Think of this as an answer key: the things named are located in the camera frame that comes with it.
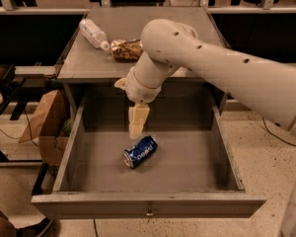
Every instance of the black shoe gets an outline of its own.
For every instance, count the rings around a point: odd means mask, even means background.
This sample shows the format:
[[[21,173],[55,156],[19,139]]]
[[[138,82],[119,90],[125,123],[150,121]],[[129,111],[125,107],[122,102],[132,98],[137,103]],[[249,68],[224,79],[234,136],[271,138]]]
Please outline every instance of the black shoe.
[[[17,237],[41,237],[52,225],[53,220],[43,219],[40,223],[17,229]]]

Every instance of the soda can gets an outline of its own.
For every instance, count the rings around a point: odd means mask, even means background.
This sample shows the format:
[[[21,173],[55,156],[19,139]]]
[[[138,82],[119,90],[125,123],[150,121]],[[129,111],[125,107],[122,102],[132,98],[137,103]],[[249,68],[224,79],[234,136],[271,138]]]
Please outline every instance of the soda can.
[[[124,150],[124,162],[129,168],[134,169],[142,161],[150,157],[157,148],[156,140],[152,136],[146,136],[132,148]]]

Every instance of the open drawer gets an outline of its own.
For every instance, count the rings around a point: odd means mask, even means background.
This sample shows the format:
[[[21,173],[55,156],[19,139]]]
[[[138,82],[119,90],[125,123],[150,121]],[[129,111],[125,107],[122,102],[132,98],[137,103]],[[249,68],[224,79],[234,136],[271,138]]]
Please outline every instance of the open drawer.
[[[157,151],[135,169],[123,162],[133,106],[113,81],[89,85],[49,195],[32,203],[49,218],[249,217],[264,195],[249,195],[201,79],[168,79],[143,136]]]

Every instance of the speckled floor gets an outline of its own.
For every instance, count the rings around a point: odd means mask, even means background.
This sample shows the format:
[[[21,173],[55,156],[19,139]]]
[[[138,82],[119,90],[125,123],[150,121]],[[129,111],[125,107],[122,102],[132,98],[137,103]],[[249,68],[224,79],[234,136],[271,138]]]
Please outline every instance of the speckled floor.
[[[16,121],[9,121],[9,117],[0,117],[0,127],[19,137],[27,124],[26,117],[22,115]],[[274,133],[296,143],[295,137],[266,123]],[[261,116],[252,111],[227,109],[222,124],[247,193],[266,196],[266,203],[251,218],[57,220],[46,236],[277,236],[296,182],[296,148],[269,135]],[[0,148],[11,159],[39,158],[32,143],[20,145],[1,132]],[[17,227],[43,218],[31,205],[38,170],[39,165],[0,167],[0,209]],[[42,187],[50,189],[52,180],[48,173]]]

